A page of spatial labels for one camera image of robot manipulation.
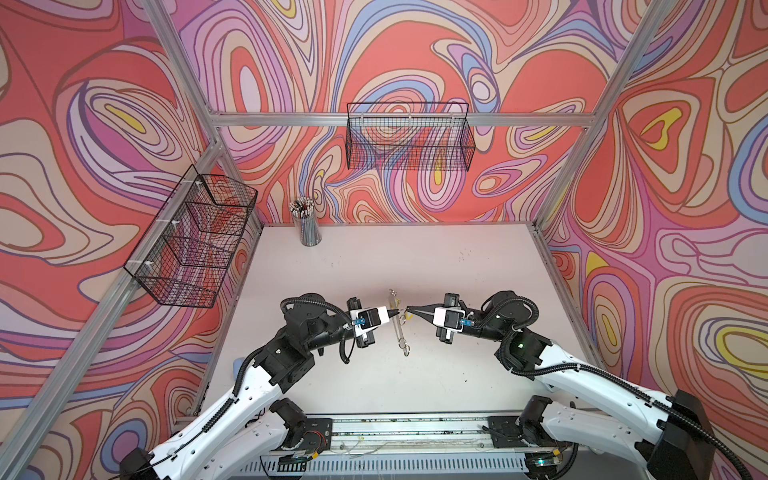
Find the black cable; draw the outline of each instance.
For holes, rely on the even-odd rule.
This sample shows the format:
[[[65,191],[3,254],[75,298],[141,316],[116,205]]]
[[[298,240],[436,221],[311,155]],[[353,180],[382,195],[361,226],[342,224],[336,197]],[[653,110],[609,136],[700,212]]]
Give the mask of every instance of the black cable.
[[[547,375],[549,373],[561,372],[563,370],[577,370],[577,371],[583,370],[585,372],[593,373],[610,382],[615,383],[616,385],[627,390],[628,392],[633,393],[636,397],[643,400],[647,404],[652,405],[664,411],[669,416],[674,417],[677,421],[685,425],[687,427],[686,430],[689,433],[700,436],[706,443],[709,443],[714,448],[720,450],[720,453],[722,453],[723,456],[727,458],[728,461],[731,463],[731,465],[733,465],[733,467],[737,470],[737,472],[739,472],[739,476],[742,478],[742,480],[752,480],[752,474],[750,473],[749,470],[746,469],[746,467],[741,462],[739,457],[735,453],[733,453],[733,451],[729,449],[727,445],[722,443],[717,437],[710,434],[707,430],[705,430],[701,425],[699,425],[694,420],[689,419],[688,417],[686,417],[685,415],[682,415],[678,411],[673,410],[671,407],[664,405],[662,402],[659,402],[658,400],[652,398],[646,392],[640,390],[634,385],[631,385],[625,380],[620,379],[619,377],[617,377],[616,375],[613,375],[612,373],[606,372],[605,370],[599,369],[592,365],[587,365],[584,363],[573,363],[573,362],[563,363],[561,365],[555,365],[555,366],[548,366],[548,367],[544,367],[543,369],[536,369],[536,370],[521,371],[521,370],[510,369],[509,371],[517,376],[532,377],[532,376]]]
[[[321,302],[320,300],[313,300],[311,298],[304,298],[301,296],[292,296],[280,302],[280,310],[283,313],[288,313],[288,309],[286,307],[289,306],[291,303],[303,303],[304,305],[323,306],[326,309],[334,312],[335,314],[341,315],[341,317],[349,326],[353,326],[352,319],[349,317],[347,312],[345,312],[344,310],[341,310],[338,306],[333,305],[332,303]]]
[[[512,339],[515,337],[517,332],[517,330],[512,328],[507,330],[507,333],[505,333],[502,337],[502,345],[499,347],[499,351],[502,353],[499,360],[507,370],[511,370],[514,366],[509,357],[509,346],[512,344]]]
[[[266,413],[266,408],[263,408],[263,409],[261,409],[261,412],[259,412],[259,413],[258,413],[258,415],[256,415],[256,418],[255,418],[255,419],[251,419],[251,420],[248,420],[247,422],[245,422],[245,427],[244,427],[244,428],[246,428],[246,429],[247,429],[247,428],[248,428],[248,426],[249,426],[251,423],[253,423],[253,422],[258,422],[258,421],[261,419],[262,415],[264,415],[265,413]]]
[[[346,335],[344,332],[342,332],[341,339],[339,340],[339,356],[341,357],[341,361],[344,362],[345,365],[349,364],[349,359],[352,358],[352,352],[355,351],[355,342],[353,340],[352,342],[352,348],[349,349],[349,355],[346,354],[346,351],[344,350],[344,345],[346,344]]]
[[[267,478],[270,477],[270,474],[266,473],[266,468],[264,468],[264,460],[261,459],[261,455],[259,455],[259,463],[261,464],[261,471],[264,472],[264,475],[266,475]]]
[[[250,367],[250,363],[253,361],[253,359],[256,358],[256,355],[258,355],[261,352],[261,348],[255,349],[251,353],[248,354],[247,357],[243,360],[243,363],[240,364],[240,369],[237,370],[237,376],[235,377],[235,384],[232,386],[232,396],[224,401],[221,407],[214,413],[214,416],[210,417],[207,422],[205,422],[205,425],[203,425],[203,432],[209,432],[216,422],[218,422],[221,417],[224,416],[225,413],[227,413],[227,410],[230,409],[232,405],[235,403],[235,399],[237,398],[237,394],[240,393],[240,388],[243,386],[243,381],[245,380],[245,374],[248,371],[248,368]]]
[[[547,480],[560,480],[560,478],[563,478],[563,476],[568,473],[568,470],[574,466],[574,463],[576,462],[576,454],[578,454],[578,443],[573,444],[573,448],[571,449],[571,456],[568,457],[568,460],[566,461],[565,465],[563,465],[563,468],[558,470],[558,472],[554,474],[554,477],[548,476]]]
[[[528,317],[528,319],[523,321],[523,322],[516,323],[513,326],[515,329],[520,330],[520,329],[525,328],[526,326],[530,326],[533,322],[535,322],[538,319],[538,307],[533,302],[533,300],[531,300],[529,298],[525,298],[524,296],[511,296],[511,297],[509,297],[507,299],[504,299],[501,302],[499,302],[497,306],[493,307],[491,309],[491,311],[488,312],[488,314],[485,315],[482,318],[482,320],[475,321],[474,327],[475,328],[482,328],[482,327],[488,325],[488,323],[492,319],[494,319],[496,317],[496,315],[498,315],[498,313],[501,312],[504,307],[506,307],[510,303],[514,303],[514,302],[520,302],[523,305],[526,305],[531,310],[531,316]]]
[[[488,297],[487,299],[485,299],[485,302],[483,302],[483,303],[482,303],[482,305],[480,306],[480,310],[481,310],[481,311],[485,309],[485,305],[486,305],[488,302],[490,302],[491,300],[493,300],[493,297],[494,297],[495,295],[496,295],[496,294],[494,293],[493,295],[491,295],[490,297]]]
[[[490,433],[491,435],[496,435],[500,439],[508,440],[510,442],[514,442],[515,440],[519,440],[519,439],[521,439],[523,437],[523,434],[520,434],[520,435],[518,435],[516,437],[511,437],[509,435],[504,435],[503,433],[496,432],[494,429],[490,429],[490,428],[488,428],[485,425],[482,426],[482,430],[483,430],[483,432]]]

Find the white table surface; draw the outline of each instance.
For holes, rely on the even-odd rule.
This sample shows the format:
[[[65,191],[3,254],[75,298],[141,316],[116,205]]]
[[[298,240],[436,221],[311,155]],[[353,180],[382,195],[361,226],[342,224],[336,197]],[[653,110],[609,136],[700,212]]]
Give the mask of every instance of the white table surface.
[[[403,306],[441,303],[458,293],[468,306],[499,290],[532,299],[541,315],[531,328],[584,358],[574,330],[536,250],[528,227],[425,225],[323,227],[315,247],[300,244],[292,227],[264,229],[204,409],[233,384],[233,362],[270,340],[285,325],[280,301],[319,293],[346,310],[351,296],[363,306],[388,304],[389,289]],[[498,343],[458,334],[452,345],[414,316],[403,326],[411,354],[397,346],[392,325],[376,343],[355,348],[344,365],[337,346],[315,355],[316,365],[286,396],[306,413],[506,411],[531,395],[548,395],[539,382],[513,376],[493,353]],[[570,399],[560,392],[555,398]]]

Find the pencil holder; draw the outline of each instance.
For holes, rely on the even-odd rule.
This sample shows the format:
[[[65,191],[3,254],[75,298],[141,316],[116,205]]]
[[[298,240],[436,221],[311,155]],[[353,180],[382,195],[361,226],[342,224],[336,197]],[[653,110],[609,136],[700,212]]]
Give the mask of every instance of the pencil holder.
[[[299,239],[305,247],[314,247],[323,239],[317,223],[315,204],[312,199],[299,197],[288,206],[293,224],[299,231]]]

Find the wire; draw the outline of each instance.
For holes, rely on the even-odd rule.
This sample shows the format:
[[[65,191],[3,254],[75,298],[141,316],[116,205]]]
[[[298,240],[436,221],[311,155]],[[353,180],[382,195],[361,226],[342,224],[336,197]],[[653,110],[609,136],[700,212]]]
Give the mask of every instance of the wire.
[[[326,447],[328,446],[328,442],[326,442],[326,437],[322,433],[318,432],[317,430],[307,430],[306,432],[307,433],[317,434],[317,436],[319,436],[320,439],[323,440],[323,445],[326,446]],[[320,451],[320,446],[319,445],[317,446],[317,450],[318,450],[318,453],[319,453],[319,451]]]
[[[251,423],[253,423],[253,422],[258,422],[258,421],[259,421],[259,419],[261,419],[261,417],[262,417],[262,416],[263,416],[265,413],[266,413],[266,408],[263,408],[263,409],[261,409],[261,412],[259,412],[259,413],[258,413],[258,415],[256,415],[256,418],[255,418],[255,419],[251,419],[251,420],[248,420],[247,422],[245,422],[245,428],[247,429],[247,428],[248,428],[248,425],[250,425],[250,424],[251,424]]]
[[[261,455],[259,455],[259,463],[261,464],[261,471],[264,472],[264,475],[266,475],[267,478],[270,477],[270,474],[266,473],[266,468],[264,468],[264,460],[261,459]]]
[[[578,454],[578,443],[572,445],[571,456],[568,457],[568,461],[563,465],[563,468],[554,474],[554,477],[547,475],[547,480],[559,480],[560,478],[563,478],[563,476],[568,473],[568,470],[574,466],[574,463],[576,462],[576,454]]]
[[[585,363],[574,363],[574,362],[544,367],[543,369],[536,369],[536,370],[522,371],[522,370],[509,369],[509,371],[514,375],[524,376],[524,377],[547,375],[549,373],[561,372],[563,370],[577,370],[577,371],[583,370],[585,372],[593,373],[597,376],[600,376],[606,380],[609,380],[615,383],[616,385],[627,390],[628,392],[633,393],[636,397],[638,397],[639,399],[642,399],[648,405],[652,405],[664,411],[670,417],[674,417],[677,421],[685,425],[687,427],[685,429],[689,433],[700,436],[706,443],[709,443],[714,448],[720,450],[720,453],[722,453],[723,456],[727,458],[728,461],[731,463],[731,465],[733,465],[733,467],[737,470],[737,472],[739,472],[739,476],[742,478],[742,480],[752,480],[752,474],[750,473],[749,470],[746,469],[746,467],[741,462],[739,457],[735,453],[733,453],[733,450],[729,449],[728,446],[722,443],[717,437],[710,434],[699,423],[695,422],[692,419],[689,419],[685,415],[680,414],[676,410],[673,410],[670,406],[664,405],[662,402],[659,402],[658,400],[652,398],[646,392],[640,390],[639,388],[630,384],[629,382],[617,377],[616,375],[613,375],[612,373],[606,372],[605,370],[599,369],[592,365],[588,365]]]
[[[384,447],[385,447],[385,446],[386,446],[388,443],[389,443],[389,442],[384,442],[384,443],[382,443],[381,445],[379,445],[378,447],[376,447],[375,449],[371,450],[370,452],[356,453],[355,455],[350,455],[350,456],[349,456],[349,459],[351,460],[352,458],[360,458],[360,457],[362,457],[362,456],[364,456],[364,455],[370,455],[370,454],[372,454],[372,453],[376,453],[376,452],[378,452],[379,450],[383,449],[383,448],[384,448]]]

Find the psychedelic wallpaper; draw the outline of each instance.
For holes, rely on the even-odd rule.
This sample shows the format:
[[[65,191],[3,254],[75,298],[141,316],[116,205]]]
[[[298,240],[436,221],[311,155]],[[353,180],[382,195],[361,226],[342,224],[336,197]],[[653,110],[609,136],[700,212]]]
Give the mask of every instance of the psychedelic wallpaper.
[[[680,2],[545,229],[610,370],[698,396],[763,480],[766,152],[768,3]]]
[[[230,127],[243,141],[227,146],[261,192],[264,223],[290,223],[288,203],[301,195],[315,199],[322,223],[530,221],[578,136],[569,127],[477,127],[469,172],[391,171],[349,170],[344,127],[261,131]]]
[[[207,146],[138,3],[0,1],[0,441]],[[213,310],[137,296],[26,478],[111,476],[168,436],[252,242]]]
[[[168,2],[215,111],[346,111],[466,100],[474,112],[590,112],[644,0]],[[222,130],[266,223],[296,195],[322,222],[530,221],[578,129],[477,127],[468,173],[349,172],[345,128]]]
[[[27,469],[25,480],[109,478],[137,446],[152,449],[194,411],[221,321],[257,239],[246,229],[213,309],[158,306],[140,295],[125,310]]]

